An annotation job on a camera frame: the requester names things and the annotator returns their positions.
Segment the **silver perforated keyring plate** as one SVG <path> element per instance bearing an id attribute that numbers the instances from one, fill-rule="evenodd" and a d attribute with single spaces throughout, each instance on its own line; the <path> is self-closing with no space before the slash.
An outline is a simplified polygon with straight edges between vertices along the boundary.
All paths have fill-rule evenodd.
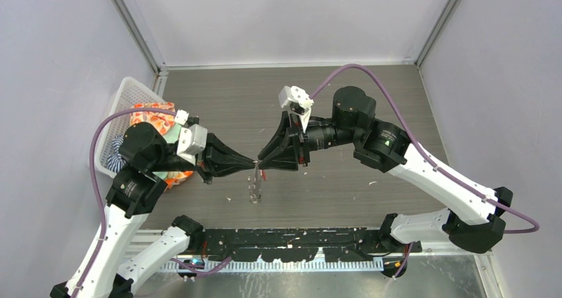
<path id="1" fill-rule="evenodd" d="M 249 201 L 252 204 L 258 204 L 261 202 L 261 187 L 263 180 L 260 177 L 259 162 L 254 162 L 253 174 L 248 177 L 249 186 Z"/>

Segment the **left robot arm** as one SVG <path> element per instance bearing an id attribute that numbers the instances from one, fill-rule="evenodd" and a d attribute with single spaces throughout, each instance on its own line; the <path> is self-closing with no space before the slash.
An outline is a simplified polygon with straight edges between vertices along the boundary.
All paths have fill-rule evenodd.
<path id="1" fill-rule="evenodd" d="M 254 168 L 252 159 L 198 124 L 182 128 L 175 143 L 168 143 L 151 124 L 130 126 L 120 153 L 126 164 L 107 193 L 100 235 L 72 278 L 52 288 L 51 297 L 132 297 L 172 258 L 202 249 L 202 225 L 182 215 L 157 241 L 135 257 L 125 258 L 131 241 L 167 188 L 157 176 L 158 170 L 193 171 L 209 184 L 215 177 Z"/>

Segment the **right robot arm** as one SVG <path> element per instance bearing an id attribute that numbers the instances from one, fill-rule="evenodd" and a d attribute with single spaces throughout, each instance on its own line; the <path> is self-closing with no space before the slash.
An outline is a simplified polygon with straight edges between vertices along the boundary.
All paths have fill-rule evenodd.
<path id="1" fill-rule="evenodd" d="M 378 231 L 385 251 L 417 241 L 449 241 L 483 254 L 502 240 L 506 228 L 502 214 L 511 204 L 512 192 L 481 186 L 432 158 L 403 129 L 377 119 L 376 101 L 362 89 L 338 89 L 329 118 L 312 116 L 313 101 L 296 86 L 285 87 L 279 102 L 282 118 L 258 154 L 260 169 L 296 171 L 309 164 L 314 151 L 352 144 L 353 156 L 361 164 L 403 179 L 444 205 L 432 213 L 386 215 Z"/>

